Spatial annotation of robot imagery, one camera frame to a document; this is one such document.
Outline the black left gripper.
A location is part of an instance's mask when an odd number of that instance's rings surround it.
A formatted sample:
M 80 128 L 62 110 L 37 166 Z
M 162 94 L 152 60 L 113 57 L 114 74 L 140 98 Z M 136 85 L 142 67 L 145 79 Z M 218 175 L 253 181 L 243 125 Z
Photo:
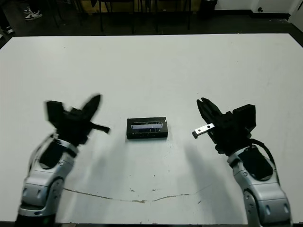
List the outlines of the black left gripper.
M 66 111 L 57 127 L 58 138 L 74 146 L 79 146 L 87 142 L 92 130 L 103 131 L 109 134 L 109 127 L 98 125 L 91 121 L 101 101 L 102 95 L 98 94 L 92 96 L 82 109 L 72 108 L 70 111 Z

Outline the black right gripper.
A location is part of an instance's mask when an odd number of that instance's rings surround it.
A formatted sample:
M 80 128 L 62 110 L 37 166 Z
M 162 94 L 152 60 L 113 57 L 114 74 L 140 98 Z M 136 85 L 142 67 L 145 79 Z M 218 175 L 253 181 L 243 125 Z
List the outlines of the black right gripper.
M 249 146 L 252 131 L 252 110 L 234 110 L 221 113 L 219 108 L 207 98 L 196 101 L 198 110 L 207 123 L 194 129 L 195 139 L 207 133 L 219 154 L 230 156 Z

